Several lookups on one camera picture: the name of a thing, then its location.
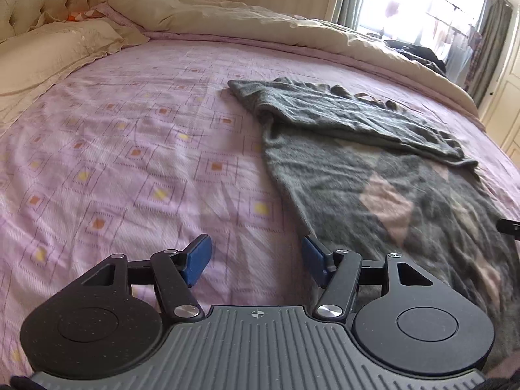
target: purple patterned sheet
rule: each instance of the purple patterned sheet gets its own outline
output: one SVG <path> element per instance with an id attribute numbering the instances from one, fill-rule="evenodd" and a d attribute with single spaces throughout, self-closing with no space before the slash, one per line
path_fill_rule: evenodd
<path id="1" fill-rule="evenodd" d="M 206 232 L 214 256 L 194 288 L 204 308 L 309 302 L 295 221 L 229 79 L 288 76 L 398 101 L 454 134 L 497 207 L 520 218 L 520 173 L 474 122 L 315 50 L 279 49 L 153 40 L 73 73 L 0 138 L 0 380 L 30 372 L 24 317 L 113 253 L 144 259 Z M 134 291 L 155 303 L 147 286 Z"/>

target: gray ribbed plate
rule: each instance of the gray ribbed plate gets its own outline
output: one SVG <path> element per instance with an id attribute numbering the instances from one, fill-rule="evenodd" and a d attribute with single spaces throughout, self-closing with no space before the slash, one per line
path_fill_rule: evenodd
<path id="1" fill-rule="evenodd" d="M 203 321 L 173 327 L 131 371 L 92 381 L 38 373 L 33 380 L 48 390 L 468 390 L 483 378 L 476 370 L 448 380 L 386 371 L 341 325 L 314 321 L 302 307 L 217 306 Z"/>

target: window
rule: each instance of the window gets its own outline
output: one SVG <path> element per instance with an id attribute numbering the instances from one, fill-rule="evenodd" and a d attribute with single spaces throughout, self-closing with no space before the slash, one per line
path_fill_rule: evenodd
<path id="1" fill-rule="evenodd" d="M 427 46 L 444 58 L 453 34 L 467 35 L 483 4 L 484 0 L 364 0 L 358 30 L 384 30 L 387 38 Z M 392 15 L 392 7 L 397 14 Z"/>

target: silver bolt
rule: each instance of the silver bolt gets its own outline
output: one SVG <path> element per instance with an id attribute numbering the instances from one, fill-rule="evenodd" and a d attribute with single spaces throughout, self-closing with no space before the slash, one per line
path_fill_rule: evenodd
<path id="1" fill-rule="evenodd" d="M 173 310 L 173 313 L 181 318 L 193 318 L 200 313 L 200 309 L 193 305 L 180 305 Z"/>
<path id="2" fill-rule="evenodd" d="M 324 318 L 336 318 L 343 313 L 343 310 L 336 305 L 322 305 L 316 311 Z"/>

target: pillow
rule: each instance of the pillow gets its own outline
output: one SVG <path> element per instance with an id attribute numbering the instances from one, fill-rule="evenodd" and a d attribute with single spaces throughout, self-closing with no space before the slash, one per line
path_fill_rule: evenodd
<path id="1" fill-rule="evenodd" d="M 0 136 L 53 84 L 123 43 L 98 19 L 49 23 L 0 43 Z"/>

